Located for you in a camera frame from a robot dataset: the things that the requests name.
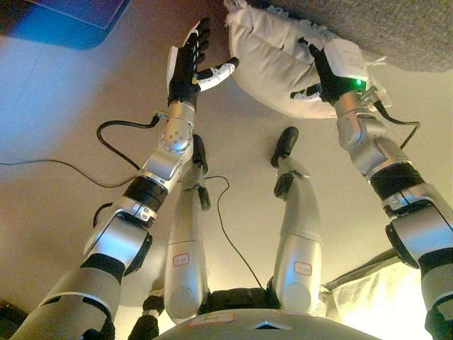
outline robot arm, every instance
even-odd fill
[[[341,147],[382,199],[392,219],[387,236],[399,257],[420,268],[428,311],[425,328],[434,339],[451,339],[453,328],[453,212],[426,183],[411,161],[386,136],[369,111],[360,49],[346,40],[330,41],[323,50],[310,45],[321,79],[320,97],[335,107]]]
[[[168,116],[159,145],[125,193],[114,202],[84,249],[84,262],[51,289],[12,337],[18,339],[114,339],[113,320],[122,277],[138,270],[152,243],[149,228],[193,155],[193,124],[200,51],[207,48],[209,19],[201,20],[184,46],[172,47],[168,72]],[[237,59],[213,74],[213,84],[230,75]],[[203,79],[209,77],[204,73]]]

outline robot leg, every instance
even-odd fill
[[[205,250],[196,218],[203,191],[203,168],[193,164],[183,179],[166,257],[164,304],[176,324],[195,316],[208,294]]]
[[[291,157],[278,158],[274,192],[286,202],[272,289],[281,308],[310,313],[321,283],[321,228],[309,174]]]

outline white fingertip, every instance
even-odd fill
[[[230,63],[223,64],[219,69],[211,68],[212,76],[210,78],[201,79],[198,81],[200,91],[206,91],[212,87],[222,83],[234,72],[234,65]]]
[[[178,57],[178,48],[177,47],[170,47],[170,52],[168,54],[168,61],[167,61],[167,95],[170,94],[170,80],[173,78],[175,74],[175,66],[176,66],[176,59]]]
[[[187,43],[187,40],[189,40],[189,37],[192,33],[197,33],[198,35],[198,30],[197,30],[197,27],[198,25],[200,24],[201,21],[198,21],[195,26],[193,26],[190,30],[189,30],[189,33],[187,34],[187,37],[185,37],[185,40],[184,40],[184,43],[183,43],[183,46]]]
[[[295,96],[292,98],[294,101],[317,101],[319,100],[319,92],[311,96],[307,96],[306,91],[297,92]]]

